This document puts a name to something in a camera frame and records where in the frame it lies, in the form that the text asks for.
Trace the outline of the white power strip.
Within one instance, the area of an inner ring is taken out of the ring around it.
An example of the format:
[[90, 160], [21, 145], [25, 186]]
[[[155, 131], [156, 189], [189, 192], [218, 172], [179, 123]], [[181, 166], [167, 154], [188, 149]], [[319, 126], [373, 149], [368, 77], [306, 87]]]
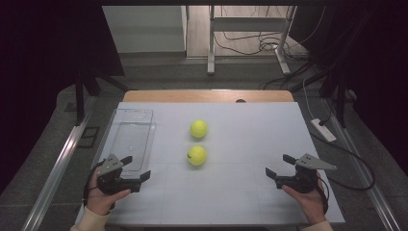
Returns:
[[320, 125], [320, 120], [318, 118], [312, 119], [311, 123], [315, 127], [315, 129], [319, 132], [319, 134], [325, 138], [326, 141], [331, 142], [337, 139], [325, 125]]

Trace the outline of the white table mat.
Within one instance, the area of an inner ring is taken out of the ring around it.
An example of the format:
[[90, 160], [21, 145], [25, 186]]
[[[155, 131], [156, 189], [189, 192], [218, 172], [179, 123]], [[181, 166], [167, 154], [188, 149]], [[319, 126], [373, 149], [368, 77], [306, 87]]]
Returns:
[[[292, 175], [284, 154], [315, 155], [299, 106], [289, 103], [147, 103], [156, 129], [150, 179], [116, 203], [117, 226], [279, 225], [305, 222], [296, 202], [266, 174]], [[208, 133], [190, 126], [201, 119]], [[195, 145], [207, 151], [201, 166], [188, 162]]]

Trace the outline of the yellow tennis ball black mark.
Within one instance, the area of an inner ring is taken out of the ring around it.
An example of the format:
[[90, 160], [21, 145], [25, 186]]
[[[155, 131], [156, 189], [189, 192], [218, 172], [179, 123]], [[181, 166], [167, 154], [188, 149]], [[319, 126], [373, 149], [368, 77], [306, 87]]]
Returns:
[[207, 161], [207, 151], [203, 146], [195, 145], [189, 149], [187, 157], [193, 166], [201, 166]]

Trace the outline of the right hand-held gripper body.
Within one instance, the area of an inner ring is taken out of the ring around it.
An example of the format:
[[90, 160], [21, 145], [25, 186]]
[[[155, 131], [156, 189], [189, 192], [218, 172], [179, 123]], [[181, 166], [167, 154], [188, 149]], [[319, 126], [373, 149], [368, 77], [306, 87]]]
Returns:
[[276, 187], [281, 189], [284, 185], [291, 187], [299, 193], [311, 192], [318, 183], [317, 170], [336, 170], [337, 167], [310, 154], [304, 154], [296, 159], [294, 176], [277, 176], [274, 181]]

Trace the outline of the black stand legs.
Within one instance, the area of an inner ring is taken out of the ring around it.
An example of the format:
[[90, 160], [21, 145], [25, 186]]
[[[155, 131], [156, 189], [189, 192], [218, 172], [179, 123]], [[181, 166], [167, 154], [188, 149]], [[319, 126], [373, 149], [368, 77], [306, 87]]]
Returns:
[[100, 86], [96, 81], [97, 78], [106, 81], [120, 90], [129, 90], [127, 86], [118, 82], [114, 77], [104, 74], [100, 70], [95, 68], [80, 70], [75, 83], [76, 126], [79, 126], [85, 120], [84, 90], [87, 90], [90, 96], [98, 96], [101, 92]]
[[334, 100], [336, 106], [336, 119], [340, 125], [345, 128], [344, 109], [345, 103], [347, 102], [346, 77], [340, 63], [331, 64], [319, 73], [305, 78], [300, 84], [290, 87], [289, 92], [304, 90], [306, 86], [309, 86], [321, 79], [324, 79], [324, 81], [319, 89], [319, 95], [322, 97], [329, 97], [334, 91], [337, 93], [337, 97]]

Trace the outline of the dark curtain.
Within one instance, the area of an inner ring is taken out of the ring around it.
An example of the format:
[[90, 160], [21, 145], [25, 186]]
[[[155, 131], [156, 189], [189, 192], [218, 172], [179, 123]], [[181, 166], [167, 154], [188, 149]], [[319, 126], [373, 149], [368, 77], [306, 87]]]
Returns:
[[124, 74], [103, 0], [0, 0], [0, 193], [79, 78]]
[[408, 175], [408, 0], [333, 1], [298, 7], [290, 37], [330, 65], [353, 24], [370, 14], [342, 73], [357, 96], [354, 110]]

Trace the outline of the dark floor frame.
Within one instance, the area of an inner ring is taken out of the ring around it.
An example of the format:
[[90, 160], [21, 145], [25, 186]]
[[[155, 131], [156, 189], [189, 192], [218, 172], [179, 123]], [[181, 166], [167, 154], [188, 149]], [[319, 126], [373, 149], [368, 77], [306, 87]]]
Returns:
[[79, 148], [93, 148], [99, 133], [99, 126], [86, 127], [78, 142]]

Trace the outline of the person's left hand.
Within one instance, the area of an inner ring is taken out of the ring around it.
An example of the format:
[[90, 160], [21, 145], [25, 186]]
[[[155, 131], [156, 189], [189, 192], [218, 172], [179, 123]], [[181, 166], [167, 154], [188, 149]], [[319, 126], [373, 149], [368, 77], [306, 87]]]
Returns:
[[131, 193], [130, 190], [117, 192], [113, 195], [104, 194], [97, 188], [97, 170], [94, 171], [87, 189], [87, 207], [99, 216], [106, 216], [113, 205]]

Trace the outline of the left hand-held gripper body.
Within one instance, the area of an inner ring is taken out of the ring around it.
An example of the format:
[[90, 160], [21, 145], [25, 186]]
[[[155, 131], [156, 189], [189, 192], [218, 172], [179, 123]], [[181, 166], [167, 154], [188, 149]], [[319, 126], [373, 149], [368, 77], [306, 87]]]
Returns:
[[124, 190], [130, 190], [132, 193], [140, 191], [140, 179], [124, 179], [121, 172], [124, 165], [116, 155], [111, 154], [102, 163], [97, 172], [97, 188], [104, 194], [113, 195]]

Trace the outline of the aluminium floor rail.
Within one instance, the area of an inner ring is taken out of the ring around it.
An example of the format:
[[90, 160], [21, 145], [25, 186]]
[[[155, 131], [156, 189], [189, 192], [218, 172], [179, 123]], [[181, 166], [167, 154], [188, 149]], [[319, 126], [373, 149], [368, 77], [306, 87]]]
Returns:
[[[333, 110], [333, 107], [325, 99], [322, 99], [321, 102], [327, 107], [328, 111], [331, 112]], [[339, 140], [342, 142], [344, 148], [347, 151], [355, 154], [357, 157], [360, 157], [360, 153], [349, 133], [342, 127], [332, 112], [330, 113], [330, 121], [333, 123], [334, 129], [336, 130]], [[351, 163], [356, 169], [362, 184], [365, 187], [372, 185], [370, 189], [366, 190], [366, 193], [368, 194], [375, 211], [379, 215], [381, 222], [385, 226], [385, 229], [387, 231], [402, 231], [400, 224], [396, 220], [395, 213], [393, 212], [390, 204], [387, 202], [386, 197], [375, 185], [376, 180], [374, 178], [374, 174], [370, 173], [370, 168], [361, 161], [358, 161], [355, 157], [351, 159]]]
[[88, 124], [92, 109], [97, 101], [96, 96], [90, 96], [85, 104], [84, 119], [75, 125], [67, 140], [64, 143], [64, 147], [60, 152], [56, 163], [48, 175], [48, 178], [38, 195], [38, 198], [27, 217], [21, 231], [38, 231], [47, 210], [51, 204], [51, 201], [61, 184], [64, 173], [70, 163], [70, 160], [74, 154], [74, 151], [78, 145], [78, 142]]

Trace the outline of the white metal stand frame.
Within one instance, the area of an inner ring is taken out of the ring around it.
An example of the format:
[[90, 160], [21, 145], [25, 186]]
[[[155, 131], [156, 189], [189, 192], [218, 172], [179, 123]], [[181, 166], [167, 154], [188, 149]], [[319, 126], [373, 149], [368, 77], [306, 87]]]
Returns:
[[283, 74], [290, 75], [283, 50], [294, 12], [295, 6], [289, 6], [284, 17], [215, 17], [215, 6], [211, 6], [207, 73], [215, 74], [215, 32], [273, 32], [281, 34], [279, 43], [273, 46], [274, 54]]

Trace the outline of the wooden table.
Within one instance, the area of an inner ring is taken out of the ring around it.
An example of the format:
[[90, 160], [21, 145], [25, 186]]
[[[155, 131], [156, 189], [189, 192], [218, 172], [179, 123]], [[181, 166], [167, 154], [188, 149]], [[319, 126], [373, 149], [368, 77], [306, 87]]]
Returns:
[[294, 102], [287, 90], [129, 90], [124, 102], [261, 103]]

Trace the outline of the person's right hand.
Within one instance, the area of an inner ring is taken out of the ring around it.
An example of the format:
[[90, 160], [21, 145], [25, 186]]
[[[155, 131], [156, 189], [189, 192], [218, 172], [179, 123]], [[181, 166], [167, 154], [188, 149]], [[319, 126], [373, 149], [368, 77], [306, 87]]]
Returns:
[[286, 185], [282, 187], [282, 190], [298, 203], [310, 225], [316, 225], [326, 221], [323, 212], [324, 203], [318, 190], [300, 193]]

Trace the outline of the clear plastic container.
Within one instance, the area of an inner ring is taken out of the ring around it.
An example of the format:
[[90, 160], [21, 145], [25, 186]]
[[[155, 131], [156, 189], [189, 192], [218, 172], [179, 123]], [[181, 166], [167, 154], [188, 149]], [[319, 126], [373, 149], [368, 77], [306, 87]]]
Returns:
[[114, 110], [93, 162], [97, 164], [110, 154], [119, 160], [131, 156], [132, 162], [122, 168], [121, 177], [139, 178], [148, 171], [155, 129], [152, 110]]

